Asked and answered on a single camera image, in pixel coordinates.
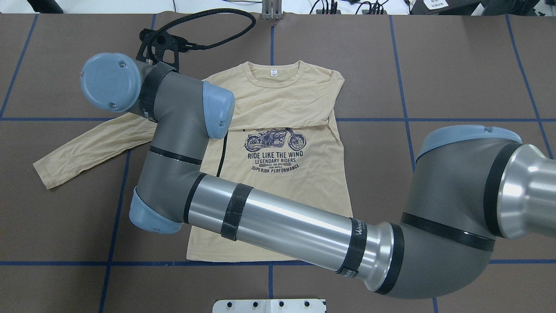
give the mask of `blue cap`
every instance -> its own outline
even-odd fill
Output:
[[[137,101],[141,74],[135,62],[121,53],[99,53],[81,70],[81,90],[99,109],[124,112]]]
[[[504,128],[484,127],[482,125],[449,126],[437,129],[425,138],[417,159],[423,154],[443,145],[480,138],[501,138],[522,143],[518,134]]]
[[[203,82],[203,110],[209,138],[222,139],[226,136],[235,104],[236,98],[230,90]]]
[[[183,223],[174,222],[165,218],[148,207],[148,205],[137,195],[137,187],[133,189],[130,220],[140,229],[161,234],[176,233],[183,225]]]

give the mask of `white tag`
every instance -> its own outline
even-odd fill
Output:
[[[423,0],[423,2],[425,3],[426,7],[429,8],[429,10],[444,8],[448,6],[446,0]]]

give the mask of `black strap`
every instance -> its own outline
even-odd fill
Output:
[[[139,108],[143,111],[144,118],[157,122],[155,119],[156,92],[164,76],[175,70],[176,69],[172,66],[164,62],[159,62],[148,73],[147,77],[145,77],[143,85],[141,86],[141,93],[139,94]]]
[[[462,231],[461,229],[452,226],[440,224],[426,218],[418,217],[413,214],[403,213],[401,215],[401,222],[407,225],[418,228],[422,231],[435,234],[437,236],[450,239],[452,241],[464,244],[471,248],[493,251],[494,239],[486,238],[477,234]]]
[[[521,144],[519,143],[511,143],[503,147],[494,159],[486,179],[483,196],[485,222],[487,223],[488,230],[498,237],[503,237],[500,225],[498,225],[498,192],[500,190],[500,182],[509,159],[520,146]]]
[[[224,220],[222,221],[222,228],[220,229],[220,235],[222,237],[233,241],[237,240],[237,229],[240,225],[243,208],[252,189],[253,187],[244,184],[237,184],[236,188],[234,188],[234,192],[232,192],[232,197],[226,208]]]
[[[224,136],[224,144],[222,146],[222,156],[220,157],[220,164],[218,165],[218,172],[216,172],[216,177],[220,177],[222,172],[222,166],[224,165],[224,157],[226,156],[226,143],[228,142],[228,133]]]
[[[390,267],[388,268],[388,273],[386,273],[383,284],[375,291],[379,295],[386,295],[394,288],[396,281],[398,281],[398,276],[400,276],[401,264],[404,261],[404,232],[399,225],[390,225],[392,225],[392,231],[394,232],[392,260],[390,261]]]
[[[363,254],[367,246],[367,224],[355,218],[351,218],[351,238],[347,247],[344,263],[337,274],[345,277],[356,277],[359,272],[359,266],[363,260]]]
[[[195,179],[195,182],[193,183],[193,186],[191,186],[191,189],[189,189],[189,194],[187,195],[187,200],[185,200],[185,207],[183,208],[183,222],[186,224],[189,224],[189,209],[191,208],[191,201],[193,200],[193,196],[195,195],[195,191],[197,191],[197,187],[199,186],[199,184],[201,183],[201,180],[203,180],[203,177],[205,177],[206,174],[205,173],[201,173],[197,179]]]
[[[199,159],[195,159],[195,158],[190,158],[189,156],[185,156],[185,155],[181,155],[181,154],[177,154],[174,152],[170,152],[164,149],[160,149],[157,148],[153,145],[151,145],[151,147],[149,148],[150,152],[154,152],[156,154],[162,155],[163,157],[167,157],[167,158],[171,158],[171,159],[176,159],[178,161],[182,161],[182,162],[188,162],[194,165],[201,165],[201,163],[203,162],[203,160],[199,160]]]

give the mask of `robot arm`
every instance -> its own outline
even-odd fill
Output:
[[[209,138],[223,138],[233,115],[225,89],[118,53],[87,61],[81,86],[100,108],[158,122],[130,210],[147,231],[174,233],[189,223],[410,299],[471,283],[496,236],[556,236],[556,162],[505,129],[431,133],[400,225],[367,225],[201,173]]]

